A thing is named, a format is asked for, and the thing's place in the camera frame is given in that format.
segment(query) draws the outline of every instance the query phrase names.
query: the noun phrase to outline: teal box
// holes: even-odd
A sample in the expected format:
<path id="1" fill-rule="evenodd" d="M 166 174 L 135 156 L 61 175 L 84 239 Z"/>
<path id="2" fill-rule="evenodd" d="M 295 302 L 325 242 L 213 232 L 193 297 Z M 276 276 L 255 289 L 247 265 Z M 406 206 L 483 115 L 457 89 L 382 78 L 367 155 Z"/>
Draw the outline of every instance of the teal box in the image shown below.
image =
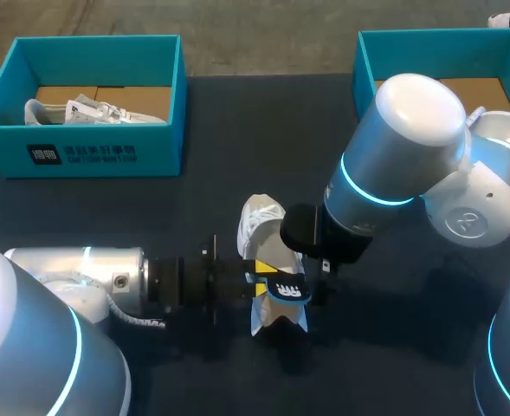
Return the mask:
<path id="1" fill-rule="evenodd" d="M 40 86 L 171 87 L 168 120 L 24 126 L 24 104 Z M 1 173 L 5 178 L 177 176 L 186 91 L 179 36 L 19 37 L 0 69 Z M 50 164 L 36 164 L 34 150 L 47 154 Z"/>
<path id="2" fill-rule="evenodd" d="M 373 30 L 358 33 L 352 92 L 358 117 L 375 80 L 413 73 L 431 78 L 499 78 L 510 100 L 510 29 Z"/>

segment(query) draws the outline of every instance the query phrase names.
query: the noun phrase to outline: blue cardboard box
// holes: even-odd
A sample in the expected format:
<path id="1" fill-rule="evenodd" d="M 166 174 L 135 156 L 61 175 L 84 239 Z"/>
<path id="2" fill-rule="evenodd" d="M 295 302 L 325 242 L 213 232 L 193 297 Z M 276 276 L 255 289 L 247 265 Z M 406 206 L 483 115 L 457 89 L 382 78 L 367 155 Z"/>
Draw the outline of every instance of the blue cardboard box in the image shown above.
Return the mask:
<path id="1" fill-rule="evenodd" d="M 376 93 L 376 80 L 402 73 L 438 80 L 495 78 L 510 101 L 510 29 L 359 32 L 352 77 L 359 118 Z"/>
<path id="2" fill-rule="evenodd" d="M 41 86 L 171 87 L 167 123 L 24 126 L 24 104 Z M 1 173 L 176 176 L 186 91 L 179 36 L 17 38 L 0 69 Z"/>

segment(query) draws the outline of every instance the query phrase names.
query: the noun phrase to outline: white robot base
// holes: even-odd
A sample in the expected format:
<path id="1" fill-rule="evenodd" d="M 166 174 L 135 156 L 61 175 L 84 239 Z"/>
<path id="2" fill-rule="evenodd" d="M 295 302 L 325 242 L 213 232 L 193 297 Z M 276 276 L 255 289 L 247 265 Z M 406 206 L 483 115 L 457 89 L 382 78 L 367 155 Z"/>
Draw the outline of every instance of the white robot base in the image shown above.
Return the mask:
<path id="1" fill-rule="evenodd" d="M 131 391 L 116 345 L 0 254 L 0 415 L 126 416 Z"/>

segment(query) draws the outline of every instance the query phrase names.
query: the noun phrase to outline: black logo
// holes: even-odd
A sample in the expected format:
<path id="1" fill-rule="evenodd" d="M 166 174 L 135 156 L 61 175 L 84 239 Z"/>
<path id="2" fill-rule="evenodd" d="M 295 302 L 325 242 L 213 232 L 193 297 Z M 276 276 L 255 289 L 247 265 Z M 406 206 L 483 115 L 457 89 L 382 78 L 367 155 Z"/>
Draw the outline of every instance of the black logo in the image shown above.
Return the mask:
<path id="1" fill-rule="evenodd" d="M 61 165 L 62 161 L 54 145 L 27 145 L 29 156 L 36 165 Z"/>

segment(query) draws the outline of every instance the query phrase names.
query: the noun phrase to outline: screw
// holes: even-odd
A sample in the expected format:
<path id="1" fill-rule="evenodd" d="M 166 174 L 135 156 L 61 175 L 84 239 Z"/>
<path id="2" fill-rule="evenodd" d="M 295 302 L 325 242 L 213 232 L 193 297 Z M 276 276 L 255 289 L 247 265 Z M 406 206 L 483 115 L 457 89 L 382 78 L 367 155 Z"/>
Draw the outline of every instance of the screw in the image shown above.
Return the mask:
<path id="1" fill-rule="evenodd" d="M 116 276 L 114 279 L 114 286 L 116 286 L 118 289 L 125 288 L 125 286 L 127 286 L 127 277 L 123 275 Z"/>

